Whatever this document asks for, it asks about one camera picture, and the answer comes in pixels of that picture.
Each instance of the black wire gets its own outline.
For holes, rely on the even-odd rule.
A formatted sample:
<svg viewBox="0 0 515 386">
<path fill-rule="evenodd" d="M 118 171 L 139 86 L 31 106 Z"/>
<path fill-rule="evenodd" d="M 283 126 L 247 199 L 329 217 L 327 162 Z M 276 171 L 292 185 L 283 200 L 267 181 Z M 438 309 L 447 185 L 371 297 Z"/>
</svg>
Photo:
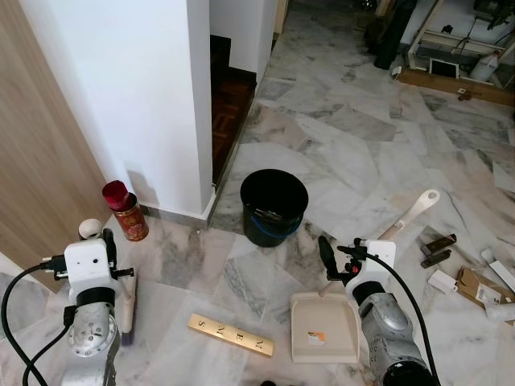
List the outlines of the black wire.
<svg viewBox="0 0 515 386">
<path fill-rule="evenodd" d="M 31 363 L 27 365 L 27 367 L 25 368 L 25 372 L 23 373 L 23 382 L 22 382 L 22 385 L 23 386 L 28 386 L 29 384 L 29 374 L 31 373 L 31 371 L 33 371 L 34 369 L 34 363 L 36 360 L 38 360 L 41 355 L 43 355 L 45 352 L 47 352 L 48 350 L 50 350 L 50 348 L 56 344 L 57 342 L 59 342 L 59 340 L 61 338 L 63 338 L 63 336 L 66 335 L 66 333 L 68 332 L 68 330 L 70 329 L 70 326 L 65 326 L 64 329 L 59 333 L 59 335 L 57 335 L 47 346 L 43 347 L 43 349 L 38 352 L 34 358 L 32 358 L 31 360 Z"/>
<path fill-rule="evenodd" d="M 513 32 L 515 32 L 515 30 L 511 30 L 510 32 L 508 32 L 506 35 L 503 35 L 502 38 L 498 39 L 493 45 L 495 46 L 497 43 L 499 43 L 502 39 L 504 39 L 506 36 L 508 36 L 509 34 L 512 34 Z"/>
<path fill-rule="evenodd" d="M 472 26 L 470 27 L 470 30 L 467 33 L 467 36 L 465 38 L 461 39 L 459 41 L 458 45 L 455 47 L 455 48 L 458 48 L 459 45 L 461 44 L 461 42 L 463 42 L 463 46 L 461 47 L 461 51 L 459 52 L 459 55 L 458 55 L 458 64 L 459 64 L 459 60 L 461 59 L 461 54 L 464 53 L 464 48 L 467 45 L 468 40 L 470 40 L 470 34 L 472 33 L 472 29 L 474 29 L 474 26 L 476 25 L 476 21 L 477 21 L 477 18 L 474 18 L 474 22 L 472 23 Z"/>
<path fill-rule="evenodd" d="M 13 290 L 16 283 L 18 281 L 20 281 L 24 276 L 26 276 L 30 273 L 33 273 L 35 271 L 39 271 L 40 269 L 45 269 L 43 264 L 35 265 L 34 267 L 30 267 L 29 269 L 26 269 L 23 272 L 21 272 L 17 277 L 15 277 L 12 280 L 11 283 L 9 283 L 9 285 L 6 288 L 6 292 L 3 295 L 3 299 L 2 299 L 2 313 L 1 313 L 0 317 L 2 319 L 2 328 L 3 328 L 4 334 L 7 338 L 7 340 L 9 341 L 10 345 L 14 348 L 16 353 L 19 355 L 19 357 L 23 360 L 23 362 L 27 366 L 31 365 L 31 360 L 29 359 L 27 354 L 25 354 L 25 352 L 22 350 L 22 348 L 18 345 L 18 343 L 16 342 L 16 339 L 14 339 L 14 336 L 10 332 L 9 323 L 7 322 L 7 302 L 9 301 L 10 292 Z M 48 386 L 47 383 L 45 382 L 45 379 L 39 372 L 39 370 L 33 364 L 32 364 L 32 372 L 34 373 L 35 378 L 38 380 L 38 382 L 41 386 Z"/>
<path fill-rule="evenodd" d="M 411 302 L 411 305 L 415 309 L 415 313 L 417 314 L 418 323 L 420 323 L 420 329 L 422 330 L 422 338 L 424 340 L 424 346 L 426 346 L 426 353 L 427 353 L 427 361 L 429 362 L 429 367 L 431 369 L 431 374 L 433 378 L 435 379 L 436 383 L 440 385 L 440 380 L 438 378 L 438 373 L 436 372 L 436 366 L 435 366 L 435 360 L 433 359 L 433 352 L 431 351 L 431 345 L 429 344 L 429 336 L 427 335 L 427 328 L 426 323 L 424 322 L 424 317 L 422 316 L 422 312 L 420 308 L 418 307 L 417 301 L 415 300 L 413 294 L 411 293 L 410 289 L 408 288 L 408 285 L 402 280 L 402 278 L 398 275 L 395 270 L 387 265 L 383 260 L 381 260 L 378 256 L 370 255 L 369 253 L 366 254 L 367 258 L 369 258 L 372 261 L 375 261 L 380 266 L 385 268 L 388 272 L 392 274 L 393 277 L 399 282 L 402 289 L 406 292 L 406 295 L 408 295 L 408 298 Z"/>
</svg>

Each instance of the black bucket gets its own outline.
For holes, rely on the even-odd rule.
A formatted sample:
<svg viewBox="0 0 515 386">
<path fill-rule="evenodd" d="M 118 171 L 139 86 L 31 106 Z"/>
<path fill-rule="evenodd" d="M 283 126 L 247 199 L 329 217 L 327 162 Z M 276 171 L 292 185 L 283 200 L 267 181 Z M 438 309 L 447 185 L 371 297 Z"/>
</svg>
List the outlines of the black bucket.
<svg viewBox="0 0 515 386">
<path fill-rule="evenodd" d="M 243 228 L 260 247 L 275 247 L 294 233 L 307 207 L 307 190 L 294 175 L 282 170 L 253 172 L 241 184 Z"/>
</svg>

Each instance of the red canister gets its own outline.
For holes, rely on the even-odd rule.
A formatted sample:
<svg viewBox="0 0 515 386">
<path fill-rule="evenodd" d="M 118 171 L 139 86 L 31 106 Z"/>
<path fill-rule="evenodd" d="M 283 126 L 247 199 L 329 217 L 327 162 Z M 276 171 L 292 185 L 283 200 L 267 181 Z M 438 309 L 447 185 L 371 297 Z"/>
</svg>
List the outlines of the red canister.
<svg viewBox="0 0 515 386">
<path fill-rule="evenodd" d="M 122 181 L 104 186 L 102 194 L 123 229 L 127 240 L 140 241 L 148 235 L 148 225 L 134 193 L 129 193 Z"/>
</svg>

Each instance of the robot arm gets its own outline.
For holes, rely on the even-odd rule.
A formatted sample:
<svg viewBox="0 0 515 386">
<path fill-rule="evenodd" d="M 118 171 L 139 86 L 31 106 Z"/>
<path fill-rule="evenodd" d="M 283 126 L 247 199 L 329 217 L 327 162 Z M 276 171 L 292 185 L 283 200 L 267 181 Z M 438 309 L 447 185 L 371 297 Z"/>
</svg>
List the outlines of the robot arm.
<svg viewBox="0 0 515 386">
<path fill-rule="evenodd" d="M 116 246 L 110 229 L 93 238 L 70 244 L 64 251 L 56 280 L 70 282 L 69 300 L 76 304 L 68 332 L 70 357 L 61 381 L 63 386 L 115 385 L 114 356 L 120 333 L 114 319 L 114 299 L 122 291 L 122 276 L 133 269 L 117 270 Z"/>
<path fill-rule="evenodd" d="M 349 297 L 358 303 L 361 329 L 369 344 L 370 367 L 384 386 L 439 386 L 413 340 L 413 324 L 392 294 L 383 288 L 389 271 L 372 257 L 393 267 L 395 243 L 387 240 L 355 239 L 355 247 L 338 247 L 352 257 L 347 272 L 338 273 L 334 252 L 321 236 L 319 247 L 329 280 L 341 280 Z"/>
</svg>

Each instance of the cardboard box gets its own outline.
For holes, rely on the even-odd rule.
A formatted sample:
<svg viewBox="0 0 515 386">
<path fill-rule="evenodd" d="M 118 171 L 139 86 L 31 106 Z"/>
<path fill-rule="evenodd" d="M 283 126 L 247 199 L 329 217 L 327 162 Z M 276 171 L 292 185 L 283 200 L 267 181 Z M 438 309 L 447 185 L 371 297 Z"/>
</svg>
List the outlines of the cardboard box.
<svg viewBox="0 0 515 386">
<path fill-rule="evenodd" d="M 515 294 L 503 286 L 463 267 L 457 280 L 458 293 L 484 309 L 484 303 L 493 301 L 497 304 L 515 303 Z M 510 326 L 515 320 L 507 322 Z"/>
</svg>

